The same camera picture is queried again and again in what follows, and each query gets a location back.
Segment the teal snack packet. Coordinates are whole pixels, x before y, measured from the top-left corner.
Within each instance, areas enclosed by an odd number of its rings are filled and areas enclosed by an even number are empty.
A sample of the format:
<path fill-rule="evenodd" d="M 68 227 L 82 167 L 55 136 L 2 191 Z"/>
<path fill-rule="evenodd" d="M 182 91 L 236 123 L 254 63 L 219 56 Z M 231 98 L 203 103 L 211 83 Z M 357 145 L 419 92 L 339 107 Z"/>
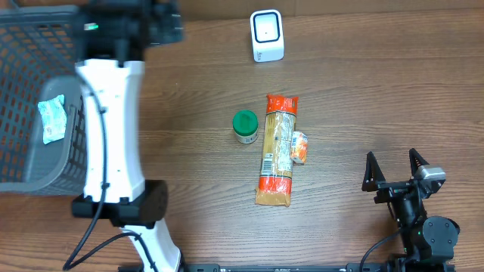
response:
<path fill-rule="evenodd" d="M 67 128 L 67 113 L 64 109 L 65 97 L 58 95 L 50 100 L 38 102 L 38 110 L 42 120 L 43 144 L 50 144 L 65 137 Z"/>

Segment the green lid jar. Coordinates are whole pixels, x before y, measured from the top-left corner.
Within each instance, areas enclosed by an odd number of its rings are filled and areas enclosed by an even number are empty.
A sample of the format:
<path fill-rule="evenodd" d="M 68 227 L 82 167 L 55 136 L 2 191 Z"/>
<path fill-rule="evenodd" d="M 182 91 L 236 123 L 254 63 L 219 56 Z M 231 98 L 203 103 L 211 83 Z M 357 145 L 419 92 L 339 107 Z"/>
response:
<path fill-rule="evenodd" d="M 242 144 L 251 144 L 258 138 L 259 122 L 250 110 L 241 110 L 234 115 L 232 126 L 236 139 Z"/>

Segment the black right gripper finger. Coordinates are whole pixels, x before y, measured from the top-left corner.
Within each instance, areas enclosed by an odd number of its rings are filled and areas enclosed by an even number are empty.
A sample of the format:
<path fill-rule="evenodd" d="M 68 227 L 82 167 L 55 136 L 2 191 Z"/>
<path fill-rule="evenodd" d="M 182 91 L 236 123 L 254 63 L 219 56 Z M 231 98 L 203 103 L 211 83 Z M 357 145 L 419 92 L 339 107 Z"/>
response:
<path fill-rule="evenodd" d="M 378 165 L 373 152 L 368 152 L 366 156 L 366 168 L 363 184 L 385 183 L 386 179 Z"/>
<path fill-rule="evenodd" d="M 428 161 L 426 161 L 414 148 L 409 150 L 409 160 L 411 176 L 413 178 L 422 178 L 424 167 L 429 165 Z"/>

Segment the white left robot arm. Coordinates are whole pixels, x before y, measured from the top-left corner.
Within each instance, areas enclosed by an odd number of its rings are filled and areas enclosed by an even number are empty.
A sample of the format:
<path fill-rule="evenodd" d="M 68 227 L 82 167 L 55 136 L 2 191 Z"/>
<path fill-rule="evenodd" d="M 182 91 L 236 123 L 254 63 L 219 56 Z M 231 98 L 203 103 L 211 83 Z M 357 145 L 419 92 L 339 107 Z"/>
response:
<path fill-rule="evenodd" d="M 182 40 L 178 4 L 91 1 L 73 16 L 72 31 L 87 150 L 85 185 L 72 214 L 118 227 L 141 258 L 139 271 L 184 271 L 165 221 L 167 184 L 144 177 L 138 140 L 144 53 Z"/>

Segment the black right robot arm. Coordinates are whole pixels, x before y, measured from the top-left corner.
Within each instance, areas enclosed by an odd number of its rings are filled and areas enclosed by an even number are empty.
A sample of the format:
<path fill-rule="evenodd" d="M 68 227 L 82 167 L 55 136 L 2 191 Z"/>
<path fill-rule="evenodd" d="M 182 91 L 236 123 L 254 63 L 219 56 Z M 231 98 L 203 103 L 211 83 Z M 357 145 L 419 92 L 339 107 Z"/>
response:
<path fill-rule="evenodd" d="M 361 189 L 375 192 L 374 202 L 385 203 L 397 231 L 376 242 L 360 260 L 360 271 L 454 271 L 448 261 L 454 257 L 454 247 L 460 234 L 459 225 L 441 216 L 428 216 L 424 200 L 437 193 L 446 181 L 443 168 L 431 165 L 414 148 L 409 150 L 411 177 L 406 181 L 386 181 L 377 159 L 367 153 L 365 176 Z M 369 255 L 396 237 L 402 239 L 404 252 L 391 255 L 378 267 L 365 263 Z"/>

